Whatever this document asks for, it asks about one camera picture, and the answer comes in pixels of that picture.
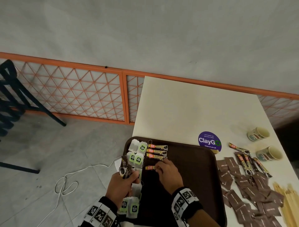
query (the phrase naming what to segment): ceramic cup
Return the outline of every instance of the ceramic cup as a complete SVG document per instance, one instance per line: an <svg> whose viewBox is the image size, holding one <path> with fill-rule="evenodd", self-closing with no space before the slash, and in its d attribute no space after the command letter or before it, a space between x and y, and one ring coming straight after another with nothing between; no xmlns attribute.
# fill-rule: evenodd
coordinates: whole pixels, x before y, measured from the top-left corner
<svg viewBox="0 0 299 227"><path fill-rule="evenodd" d="M283 156L281 151L274 146L269 146L263 150L257 151L255 154L257 155L257 158L263 162L281 160Z"/></svg>
<svg viewBox="0 0 299 227"><path fill-rule="evenodd" d="M248 139L253 142L268 138L269 136L269 131L262 127L256 127L254 130L247 132Z"/></svg>

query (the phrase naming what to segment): brown tray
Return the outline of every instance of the brown tray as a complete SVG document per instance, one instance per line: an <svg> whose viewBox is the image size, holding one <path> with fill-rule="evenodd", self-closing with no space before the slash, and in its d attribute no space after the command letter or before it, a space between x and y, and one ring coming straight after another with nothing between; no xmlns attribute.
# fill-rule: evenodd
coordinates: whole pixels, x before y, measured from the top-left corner
<svg viewBox="0 0 299 227"><path fill-rule="evenodd" d="M216 158L210 149L205 147L155 140L144 137L132 137L125 144L126 155L133 139L155 145L168 145L167 157L178 168L183 183L190 188L204 207L204 210L221 226L226 227L226 214L218 176ZM172 198L159 181L154 170L145 170L146 166L155 165L158 160L144 157L141 180L142 196L138 218L127 219L135 225L143 226L177 226L171 211Z"/></svg>

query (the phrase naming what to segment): wristband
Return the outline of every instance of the wristband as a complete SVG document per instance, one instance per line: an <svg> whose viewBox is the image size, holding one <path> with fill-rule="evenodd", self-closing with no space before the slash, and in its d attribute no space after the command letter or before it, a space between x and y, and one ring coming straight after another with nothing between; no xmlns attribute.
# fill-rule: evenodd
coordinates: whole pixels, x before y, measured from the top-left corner
<svg viewBox="0 0 299 227"><path fill-rule="evenodd" d="M107 197L96 202L84 217L84 222L93 227L112 227L115 225L117 206Z"/></svg>
<svg viewBox="0 0 299 227"><path fill-rule="evenodd" d="M181 187L177 189L172 194L172 197L173 197L173 202L171 207L172 207L172 211L174 211L174 216L176 220L177 220L176 217L177 215L183 221L187 221L195 214L197 210L203 209L202 204L199 202L196 195L189 188Z"/></svg>

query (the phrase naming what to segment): power cord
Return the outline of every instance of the power cord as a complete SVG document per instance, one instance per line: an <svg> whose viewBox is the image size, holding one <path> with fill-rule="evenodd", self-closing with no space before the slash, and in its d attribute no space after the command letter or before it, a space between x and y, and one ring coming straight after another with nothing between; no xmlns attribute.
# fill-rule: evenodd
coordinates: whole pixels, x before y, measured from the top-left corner
<svg viewBox="0 0 299 227"><path fill-rule="evenodd" d="M57 204L56 204L54 210L56 210L56 208L57 208L57 206L58 206L58 202L59 202L59 198L60 198L60 196L66 196L66 195L68 195L68 194L71 194L73 191L76 190L76 188L77 188L78 185L79 185L79 183L78 183L77 181L74 181L73 183L71 183L70 186L72 186L72 184L74 184L74 183L77 183L77 186L76 186L72 191L70 191L70 192L68 192L68 193L66 193L66 194L63 194L65 191L67 191L67 190L70 188L70 186L69 186L67 189L64 189L64 188L65 188L66 181L67 181L67 178L66 178L67 175L69 175L69 174L74 174L74 173L77 173L77 172L81 172L81 171L83 171L83 170L86 170L88 167L94 167L94 166L105 166L105 167L110 167L110 166L113 164L114 160L112 161L112 163L111 163L109 166L106 166L106 165L104 165L104 164L91 165L91 166L87 166L87 167L84 168L84 169L78 170L78 171L76 171L76 172L70 172L70 173L67 173L64 177L60 178L60 179L56 182L55 187L54 187L54 192L55 192L55 194L58 194ZM56 192L56 186L57 186L58 182L59 182L61 179L64 179L64 180L63 180L63 184L62 184L62 186L61 186L61 189L60 189L60 191L59 191L59 193L58 193L58 192ZM51 212L50 212L50 213L49 213L49 214L48 214L48 215L47 215L47 216L46 216L46 217L45 217L45 218L38 224L37 227L39 227L40 224L43 223L43 221L46 220L46 218L47 218L47 217L48 217L54 210L52 210L52 211L51 211Z"/></svg>

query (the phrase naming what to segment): left hand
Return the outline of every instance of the left hand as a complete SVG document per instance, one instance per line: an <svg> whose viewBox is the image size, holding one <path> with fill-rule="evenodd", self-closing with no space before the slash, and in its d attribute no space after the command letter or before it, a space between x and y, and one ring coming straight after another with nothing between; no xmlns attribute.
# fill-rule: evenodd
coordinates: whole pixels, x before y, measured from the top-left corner
<svg viewBox="0 0 299 227"><path fill-rule="evenodd" d="M119 172L112 175L110 183L108 185L106 197L109 198L119 209L123 203L123 199L129 194L132 190L132 183L139 184L140 180L138 179L139 172L134 171L129 178L123 179Z"/></svg>

